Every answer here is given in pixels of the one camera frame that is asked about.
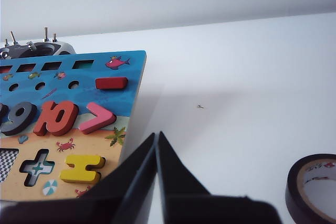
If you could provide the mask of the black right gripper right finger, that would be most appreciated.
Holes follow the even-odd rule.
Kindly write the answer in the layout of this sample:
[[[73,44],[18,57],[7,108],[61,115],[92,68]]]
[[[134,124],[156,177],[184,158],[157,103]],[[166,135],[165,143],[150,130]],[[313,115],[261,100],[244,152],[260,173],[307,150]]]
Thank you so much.
[[[212,195],[183,165],[163,132],[155,148],[165,223],[243,223],[237,199]]]

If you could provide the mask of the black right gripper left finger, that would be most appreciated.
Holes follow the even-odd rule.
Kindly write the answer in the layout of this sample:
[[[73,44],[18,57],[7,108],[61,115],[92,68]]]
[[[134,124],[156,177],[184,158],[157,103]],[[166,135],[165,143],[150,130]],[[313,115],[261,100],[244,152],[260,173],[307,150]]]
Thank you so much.
[[[135,223],[155,173],[155,134],[80,197],[76,223]]]

